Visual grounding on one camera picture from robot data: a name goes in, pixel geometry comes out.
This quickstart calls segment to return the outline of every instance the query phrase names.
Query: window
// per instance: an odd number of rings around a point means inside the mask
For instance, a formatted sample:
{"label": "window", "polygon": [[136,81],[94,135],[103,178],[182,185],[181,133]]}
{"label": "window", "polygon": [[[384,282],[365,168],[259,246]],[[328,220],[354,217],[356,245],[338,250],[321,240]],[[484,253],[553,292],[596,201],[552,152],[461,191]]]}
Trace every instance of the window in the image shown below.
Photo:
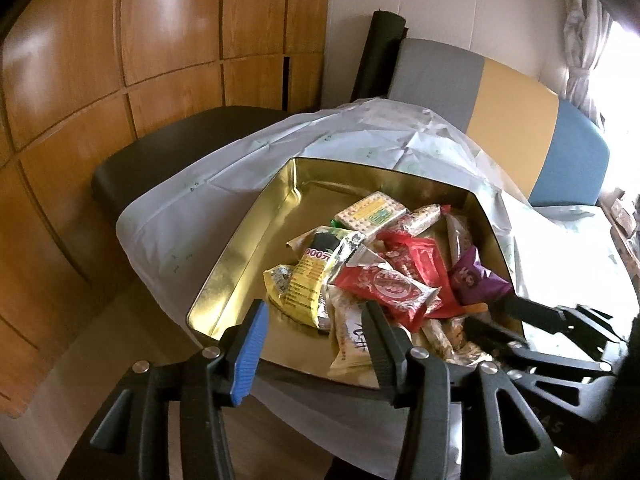
{"label": "window", "polygon": [[640,193],[640,38],[614,22],[590,93],[605,119],[611,152],[603,191]]}

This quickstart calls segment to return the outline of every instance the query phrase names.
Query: packaged food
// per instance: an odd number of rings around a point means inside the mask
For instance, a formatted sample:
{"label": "packaged food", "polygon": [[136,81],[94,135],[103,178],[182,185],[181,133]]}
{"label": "packaged food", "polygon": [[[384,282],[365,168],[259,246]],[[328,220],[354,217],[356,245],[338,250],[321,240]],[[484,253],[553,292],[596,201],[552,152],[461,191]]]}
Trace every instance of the packaged food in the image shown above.
{"label": "packaged food", "polygon": [[466,314],[484,314],[485,312],[489,312],[489,305],[486,303],[474,303],[465,305],[462,307],[462,310],[464,310]]}
{"label": "packaged food", "polygon": [[442,322],[442,329],[454,350],[459,350],[466,343],[464,322],[465,316],[452,317]]}
{"label": "packaged food", "polygon": [[319,228],[291,273],[282,311],[297,322],[319,330],[329,330],[331,320],[326,308],[326,284],[332,271],[353,253],[362,241],[355,231],[336,234],[334,228]]}
{"label": "packaged food", "polygon": [[511,283],[482,266],[475,246],[471,246],[453,265],[449,281],[463,305],[490,303],[513,291]]}
{"label": "packaged food", "polygon": [[371,237],[405,212],[401,203],[377,191],[339,212],[334,219],[348,229]]}
{"label": "packaged food", "polygon": [[333,284],[366,300],[385,305],[409,332],[418,332],[422,319],[436,306],[439,288],[412,280],[360,246],[338,272]]}
{"label": "packaged food", "polygon": [[460,256],[469,250],[473,241],[465,216],[449,211],[445,213],[445,218],[447,221],[447,233],[449,234],[451,263],[455,264],[460,259]]}
{"label": "packaged food", "polygon": [[440,288],[436,308],[428,314],[429,317],[452,317],[465,313],[451,289],[436,240],[395,234],[389,236],[385,244],[392,248],[385,253],[385,258],[395,270],[427,286]]}
{"label": "packaged food", "polygon": [[289,290],[292,272],[293,266],[279,265],[273,269],[265,270],[262,274],[268,297],[280,309],[282,309],[284,296]]}
{"label": "packaged food", "polygon": [[393,235],[417,236],[440,220],[442,213],[449,211],[449,209],[450,206],[448,205],[432,204],[418,208],[410,213],[404,213],[391,225],[380,229],[376,234],[376,238],[384,240]]}
{"label": "packaged food", "polygon": [[334,307],[334,329],[339,348],[330,369],[370,365],[371,356],[362,331],[362,309],[366,301],[333,285],[328,286],[327,293]]}
{"label": "packaged food", "polygon": [[316,233],[331,233],[336,238],[338,238],[338,240],[342,240],[344,237],[350,237],[352,243],[354,244],[354,248],[365,238],[365,235],[363,235],[362,233],[354,234],[354,231],[350,229],[329,227],[326,225],[314,227],[313,229],[311,229],[311,231],[307,231],[300,236],[296,236],[295,238],[293,238],[293,240],[289,240],[287,242],[287,245],[291,247],[291,250],[294,252],[298,259],[302,258],[302,255],[305,253],[306,248],[311,245],[311,241],[314,239],[314,235]]}
{"label": "packaged food", "polygon": [[437,319],[425,319],[422,332],[436,354],[447,363],[454,363],[453,346],[442,329],[442,323]]}
{"label": "packaged food", "polygon": [[462,324],[463,317],[453,320],[425,319],[422,332],[436,354],[447,363],[475,366],[482,361],[491,361],[489,354],[466,340]]}

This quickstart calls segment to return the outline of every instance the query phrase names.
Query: wooden wall panel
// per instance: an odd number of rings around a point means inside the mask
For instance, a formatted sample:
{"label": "wooden wall panel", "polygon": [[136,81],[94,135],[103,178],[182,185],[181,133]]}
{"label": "wooden wall panel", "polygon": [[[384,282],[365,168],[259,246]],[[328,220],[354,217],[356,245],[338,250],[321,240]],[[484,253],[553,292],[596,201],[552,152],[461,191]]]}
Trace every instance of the wooden wall panel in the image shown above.
{"label": "wooden wall panel", "polygon": [[285,53],[322,52],[329,0],[287,0]]}
{"label": "wooden wall panel", "polygon": [[220,58],[220,0],[122,0],[127,84]]}
{"label": "wooden wall panel", "polygon": [[114,0],[32,0],[4,40],[2,79],[18,148],[118,89]]}
{"label": "wooden wall panel", "polygon": [[91,194],[95,168],[133,140],[124,97],[72,118],[20,155],[29,183],[67,250],[108,296],[133,278],[113,227]]}
{"label": "wooden wall panel", "polygon": [[282,53],[286,0],[222,0],[225,58]]}
{"label": "wooden wall panel", "polygon": [[6,136],[4,124],[0,120],[0,168],[9,160],[11,151],[9,150],[9,139]]}
{"label": "wooden wall panel", "polygon": [[289,106],[292,113],[320,105],[322,53],[293,54],[289,59]]}
{"label": "wooden wall panel", "polygon": [[138,136],[193,114],[222,106],[220,65],[211,63],[171,72],[129,91]]}
{"label": "wooden wall panel", "polygon": [[282,56],[225,61],[225,104],[282,110]]}
{"label": "wooden wall panel", "polygon": [[26,409],[50,365],[42,359],[37,348],[3,321],[0,321],[0,341],[0,411],[18,416]]}
{"label": "wooden wall panel", "polygon": [[[95,301],[49,235],[13,163],[0,170],[0,211],[0,316],[44,357],[55,358],[95,315]],[[4,348],[2,342],[2,360]]]}

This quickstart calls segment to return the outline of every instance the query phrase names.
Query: black cushion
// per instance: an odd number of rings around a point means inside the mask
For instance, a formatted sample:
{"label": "black cushion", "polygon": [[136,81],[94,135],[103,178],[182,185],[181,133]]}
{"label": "black cushion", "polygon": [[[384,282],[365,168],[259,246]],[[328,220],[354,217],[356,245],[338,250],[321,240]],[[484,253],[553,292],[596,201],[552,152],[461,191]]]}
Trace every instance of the black cushion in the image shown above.
{"label": "black cushion", "polygon": [[169,124],[105,160],[92,179],[94,197],[115,224],[130,203],[169,177],[288,116],[280,110],[229,106]]}

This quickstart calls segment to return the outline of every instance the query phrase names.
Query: metal screw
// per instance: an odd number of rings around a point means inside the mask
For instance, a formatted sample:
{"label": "metal screw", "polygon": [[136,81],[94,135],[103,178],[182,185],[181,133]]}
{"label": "metal screw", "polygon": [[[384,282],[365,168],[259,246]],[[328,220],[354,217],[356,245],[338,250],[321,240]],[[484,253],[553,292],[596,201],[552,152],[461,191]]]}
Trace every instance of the metal screw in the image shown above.
{"label": "metal screw", "polygon": [[131,369],[137,374],[144,374],[148,372],[149,368],[151,368],[151,365],[149,364],[149,361],[145,360],[138,361],[131,367]]}
{"label": "metal screw", "polygon": [[429,351],[426,348],[422,348],[420,346],[414,346],[413,348],[411,348],[411,350],[409,350],[409,353],[416,359],[426,359],[427,357],[429,357]]}
{"label": "metal screw", "polygon": [[217,346],[207,346],[202,350],[202,356],[207,359],[217,359],[222,354],[222,351]]}
{"label": "metal screw", "polygon": [[489,361],[484,361],[480,363],[480,369],[489,375],[494,375],[498,373],[498,365],[496,363],[492,363]]}

